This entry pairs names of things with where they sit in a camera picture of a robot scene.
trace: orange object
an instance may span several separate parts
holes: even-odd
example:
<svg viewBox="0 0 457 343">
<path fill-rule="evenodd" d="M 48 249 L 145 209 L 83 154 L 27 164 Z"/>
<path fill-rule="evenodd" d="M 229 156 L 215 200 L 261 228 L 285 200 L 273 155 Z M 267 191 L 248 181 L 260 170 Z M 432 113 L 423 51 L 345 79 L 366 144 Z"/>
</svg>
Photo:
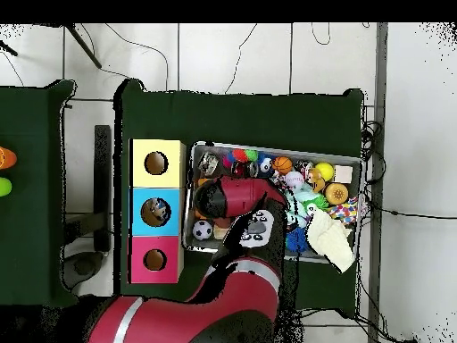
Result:
<svg viewBox="0 0 457 343">
<path fill-rule="evenodd" d="M 199 179 L 198 180 L 198 187 L 200 187 L 203 183 L 205 183 L 209 179 Z"/>
<path fill-rule="evenodd" d="M 331 183 L 325 190 L 325 197 L 332 205 L 340 205 L 349 197 L 349 193 L 344 184 Z"/>
<path fill-rule="evenodd" d="M 0 147 L 0 170 L 13 167 L 17 160 L 16 154 L 13 151 Z"/>
<path fill-rule="evenodd" d="M 287 175 L 292 171 L 292 161 L 285 156 L 279 156 L 271 164 L 273 170 L 278 171 L 281 175 Z"/>
<path fill-rule="evenodd" d="M 206 217 L 202 216 L 196 209 L 195 209 L 195 217 L 199 218 L 200 220 L 206 220 Z"/>
<path fill-rule="evenodd" d="M 322 179 L 322 175 L 317 168 L 310 169 L 308 179 L 306 181 L 312 185 L 312 191 L 314 193 L 321 192 L 325 187 L 325 180 Z"/>
</svg>

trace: green object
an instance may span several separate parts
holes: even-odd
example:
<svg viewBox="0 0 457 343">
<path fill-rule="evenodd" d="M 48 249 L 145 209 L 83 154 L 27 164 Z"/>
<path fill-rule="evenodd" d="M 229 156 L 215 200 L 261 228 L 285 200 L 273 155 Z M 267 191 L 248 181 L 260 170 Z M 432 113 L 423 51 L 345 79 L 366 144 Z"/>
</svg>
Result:
<svg viewBox="0 0 457 343">
<path fill-rule="evenodd" d="M 328 201 L 325 198 L 325 196 L 322 195 L 321 193 L 319 193 L 319 195 L 316 198 L 314 198 L 313 200 L 304 201 L 303 202 L 304 209 L 306 209 L 306 207 L 309 204 L 315 204 L 319 209 L 322 209 L 322 210 L 325 210 L 328 208 Z"/>
<path fill-rule="evenodd" d="M 0 88 L 0 140 L 21 164 L 4 176 L 0 197 L 0 305 L 67 306 L 78 299 L 61 283 L 63 252 L 61 110 L 75 83 Z"/>
<path fill-rule="evenodd" d="M 121 234 L 116 241 L 120 252 L 115 254 L 120 259 L 120 292 L 184 301 L 197 289 L 212 258 L 204 252 L 186 251 L 178 284 L 128 284 L 130 138 L 179 139 L 188 153 L 193 143 L 205 140 L 360 157 L 362 99 L 359 89 L 347 91 L 345 96 L 146 92 L 138 80 L 124 80 L 114 97 L 115 135 L 122 138 L 122 146 L 116 143 L 114 150 L 114 155 L 120 155 L 122 172 L 118 176 L 121 193 L 114 194 L 121 198 L 121 205 L 114 202 L 114 213 L 122 214 Z M 341 274 L 331 264 L 300 262 L 296 308 L 338 308 L 354 316 L 356 268 L 354 263 Z M 295 272 L 296 262 L 285 261 L 286 293 L 294 291 Z"/>
<path fill-rule="evenodd" d="M 249 162 L 257 162 L 258 153 L 255 150 L 245 150 L 245 154 Z"/>
<path fill-rule="evenodd" d="M 12 183 L 6 178 L 0 178 L 0 197 L 9 195 L 12 190 Z"/>
</svg>

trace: metal frame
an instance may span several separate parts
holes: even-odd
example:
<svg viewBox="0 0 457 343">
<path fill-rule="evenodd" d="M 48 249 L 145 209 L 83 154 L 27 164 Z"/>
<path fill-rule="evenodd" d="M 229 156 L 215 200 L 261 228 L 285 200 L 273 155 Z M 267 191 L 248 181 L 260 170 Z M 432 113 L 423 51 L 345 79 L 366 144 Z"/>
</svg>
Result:
<svg viewBox="0 0 457 343">
<path fill-rule="evenodd" d="M 109 228 L 111 206 L 112 144 L 109 125 L 96 125 L 94 152 L 94 212 L 74 217 L 65 223 L 65 245 L 94 232 L 94 250 L 111 248 Z"/>
<path fill-rule="evenodd" d="M 375 121 L 384 125 L 386 116 L 386 77 L 387 77 L 387 22 L 378 23 L 377 33 L 377 61 L 376 61 L 376 86 L 375 86 Z M 384 170 L 382 159 L 384 156 L 384 128 L 375 143 L 375 154 L 373 155 L 373 178 L 379 178 Z M 382 180 L 371 188 L 371 199 L 382 208 Z M 369 301 L 368 318 L 374 325 L 379 325 L 379 287 L 381 270 L 381 225 L 382 211 L 373 209 L 370 223 L 370 277 L 369 295 L 373 304 Z M 368 327 L 368 343 L 377 343 L 378 330 Z"/>
</svg>

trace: ball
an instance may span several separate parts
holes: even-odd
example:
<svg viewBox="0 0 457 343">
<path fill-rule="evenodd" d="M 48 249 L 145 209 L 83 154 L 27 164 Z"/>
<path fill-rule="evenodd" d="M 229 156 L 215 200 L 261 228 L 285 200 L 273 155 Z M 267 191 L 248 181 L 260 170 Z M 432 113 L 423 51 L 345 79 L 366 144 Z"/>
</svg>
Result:
<svg viewBox="0 0 457 343">
<path fill-rule="evenodd" d="M 285 181 L 287 186 L 292 189 L 292 192 L 298 192 L 304 185 L 304 177 L 297 171 L 289 172 L 285 177 Z"/>
<path fill-rule="evenodd" d="M 292 171 L 292 161 L 285 156 L 279 156 L 273 161 L 271 167 L 273 167 L 273 170 L 278 171 L 280 174 L 286 175 Z"/>
<path fill-rule="evenodd" d="M 0 197 L 9 195 L 12 190 L 12 183 L 6 178 L 0 178 Z"/>
<path fill-rule="evenodd" d="M 192 229 L 192 234 L 198 240 L 208 239 L 212 235 L 212 226 L 208 221 L 197 221 Z"/>
<path fill-rule="evenodd" d="M 322 175 L 322 179 L 324 179 L 325 181 L 329 181 L 333 178 L 335 170 L 333 169 L 333 166 L 330 163 L 317 163 L 316 168 L 320 171 L 320 175 Z"/>
</svg>

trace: soccer ball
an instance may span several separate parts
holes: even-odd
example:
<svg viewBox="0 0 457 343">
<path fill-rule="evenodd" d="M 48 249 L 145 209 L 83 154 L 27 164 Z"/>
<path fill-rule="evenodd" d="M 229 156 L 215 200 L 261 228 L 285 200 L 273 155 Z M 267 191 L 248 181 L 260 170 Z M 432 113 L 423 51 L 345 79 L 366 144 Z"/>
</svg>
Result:
<svg viewBox="0 0 457 343">
<path fill-rule="evenodd" d="M 212 235 L 212 226 L 208 221 L 197 221 L 192 230 L 192 234 L 198 240 L 208 239 Z"/>
</svg>

